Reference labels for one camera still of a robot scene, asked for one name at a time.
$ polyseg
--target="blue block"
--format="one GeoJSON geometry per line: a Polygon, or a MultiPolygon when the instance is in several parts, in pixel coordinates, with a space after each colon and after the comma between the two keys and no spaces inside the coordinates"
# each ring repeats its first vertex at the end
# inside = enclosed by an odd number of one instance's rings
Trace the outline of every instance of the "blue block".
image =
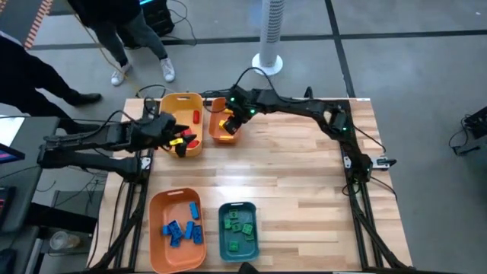
{"type": "Polygon", "coordinates": [[[185,239],[191,239],[193,235],[193,227],[195,225],[194,221],[188,221],[188,225],[186,225],[186,233],[184,234],[185,239]]]}
{"type": "Polygon", "coordinates": [[[181,239],[179,239],[178,237],[174,237],[174,235],[170,237],[170,245],[172,247],[179,247],[180,243],[181,239]]]}
{"type": "Polygon", "coordinates": [[[203,231],[201,229],[201,225],[195,225],[193,227],[193,242],[195,244],[202,244],[203,243],[203,231]]]}
{"type": "Polygon", "coordinates": [[[170,235],[169,226],[167,226],[167,225],[162,226],[162,234],[163,235],[170,235]]]}
{"type": "Polygon", "coordinates": [[[189,203],[189,209],[191,210],[191,216],[193,219],[198,220],[199,219],[199,213],[198,213],[198,207],[196,206],[195,202],[190,202],[189,203]]]}
{"type": "Polygon", "coordinates": [[[170,222],[168,225],[170,233],[176,239],[179,239],[183,236],[183,232],[181,231],[180,225],[177,223],[176,220],[170,222]]]}

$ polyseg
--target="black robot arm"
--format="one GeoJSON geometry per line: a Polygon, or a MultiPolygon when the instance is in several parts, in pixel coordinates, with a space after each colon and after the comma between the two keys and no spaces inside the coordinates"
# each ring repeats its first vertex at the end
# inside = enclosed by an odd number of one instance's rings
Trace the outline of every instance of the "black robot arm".
{"type": "Polygon", "coordinates": [[[349,177],[361,182],[370,180],[372,161],[361,153],[356,138],[351,134],[351,113],[343,100],[298,100],[280,97],[274,90],[245,91],[235,85],[227,94],[226,101],[226,107],[233,111],[233,115],[224,124],[228,133],[234,134],[243,123],[258,113],[279,111],[310,117],[317,122],[321,131],[342,145],[352,163],[347,170],[349,177]]]}
{"type": "Polygon", "coordinates": [[[77,152],[91,148],[107,151],[128,152],[147,148],[170,149],[175,147],[179,157],[186,155],[187,144],[196,135],[182,135],[188,126],[176,124],[176,119],[169,113],[160,113],[152,118],[130,120],[101,126],[93,132],[74,135],[53,135],[45,137],[46,143],[40,147],[37,163],[42,168],[60,168],[77,166],[117,172],[127,181],[134,181],[143,170],[143,159],[127,157],[109,158],[77,152]]]}

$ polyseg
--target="plastic container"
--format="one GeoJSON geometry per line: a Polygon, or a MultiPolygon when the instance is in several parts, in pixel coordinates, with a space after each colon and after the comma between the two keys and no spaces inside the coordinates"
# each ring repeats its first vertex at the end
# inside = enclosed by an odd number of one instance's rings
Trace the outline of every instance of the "plastic container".
{"type": "Polygon", "coordinates": [[[158,193],[149,204],[149,256],[152,269],[157,273],[174,273],[195,269],[206,256],[205,229],[198,193],[189,188],[158,193]],[[199,219],[191,216],[189,203],[195,202],[199,219]],[[163,225],[176,220],[183,231],[188,221],[202,226],[202,244],[194,244],[193,239],[181,239],[179,247],[170,245],[171,236],[162,235],[163,225]]]}
{"type": "Polygon", "coordinates": [[[64,250],[75,248],[79,245],[80,239],[78,236],[68,234],[64,231],[57,231],[49,240],[49,245],[54,250],[64,250]]]}
{"type": "MultiPolygon", "coordinates": [[[[189,126],[192,134],[196,134],[196,141],[199,142],[194,148],[186,150],[187,157],[195,157],[202,151],[203,141],[203,99],[195,93],[168,94],[161,100],[161,111],[171,113],[180,125],[189,126]],[[199,123],[193,121],[194,112],[199,111],[199,123]]],[[[177,157],[174,148],[169,152],[177,157]]]]}
{"type": "MultiPolygon", "coordinates": [[[[212,111],[219,111],[225,109],[225,98],[216,98],[212,102],[212,111]]],[[[210,116],[210,125],[208,132],[215,142],[222,144],[234,144],[240,138],[240,129],[233,135],[230,135],[226,130],[220,129],[220,121],[226,120],[230,114],[223,111],[212,113],[210,116]]]]}
{"type": "Polygon", "coordinates": [[[259,239],[257,237],[256,207],[251,202],[226,203],[218,210],[218,231],[220,234],[220,257],[227,262],[248,262],[259,256],[259,239]],[[233,232],[225,229],[224,220],[230,218],[230,210],[236,209],[238,221],[243,224],[252,224],[253,241],[245,240],[242,232],[233,232]],[[230,251],[231,241],[238,242],[238,251],[230,251]]]}

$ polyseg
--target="green block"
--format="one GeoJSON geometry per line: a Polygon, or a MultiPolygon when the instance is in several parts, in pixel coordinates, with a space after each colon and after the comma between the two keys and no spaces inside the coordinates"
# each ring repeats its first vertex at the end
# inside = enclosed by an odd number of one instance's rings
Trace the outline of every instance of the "green block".
{"type": "Polygon", "coordinates": [[[237,241],[231,241],[228,245],[229,251],[238,251],[238,242],[237,241]]]}
{"type": "Polygon", "coordinates": [[[225,219],[225,229],[231,228],[231,220],[229,218],[225,219]]]}
{"type": "Polygon", "coordinates": [[[253,241],[253,240],[255,240],[255,238],[253,237],[253,234],[250,234],[250,235],[245,235],[245,240],[246,241],[253,241]]]}
{"type": "Polygon", "coordinates": [[[231,230],[232,230],[233,232],[238,232],[238,231],[241,231],[241,230],[242,230],[242,226],[241,226],[240,224],[233,224],[233,225],[231,226],[231,230]]]}
{"type": "Polygon", "coordinates": [[[230,215],[230,218],[238,218],[238,210],[236,209],[229,210],[228,214],[230,215]]]}
{"type": "Polygon", "coordinates": [[[242,227],[242,233],[250,235],[252,234],[252,228],[253,226],[251,224],[245,224],[242,227]]]}

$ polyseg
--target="clear plastic cup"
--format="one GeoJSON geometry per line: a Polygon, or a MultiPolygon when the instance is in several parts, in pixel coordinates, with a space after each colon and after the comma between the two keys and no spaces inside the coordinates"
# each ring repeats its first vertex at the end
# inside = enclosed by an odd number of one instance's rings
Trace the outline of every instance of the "clear plastic cup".
{"type": "Polygon", "coordinates": [[[64,231],[56,232],[49,241],[49,245],[54,250],[63,250],[68,248],[77,247],[80,243],[78,236],[68,234],[64,231]]]}

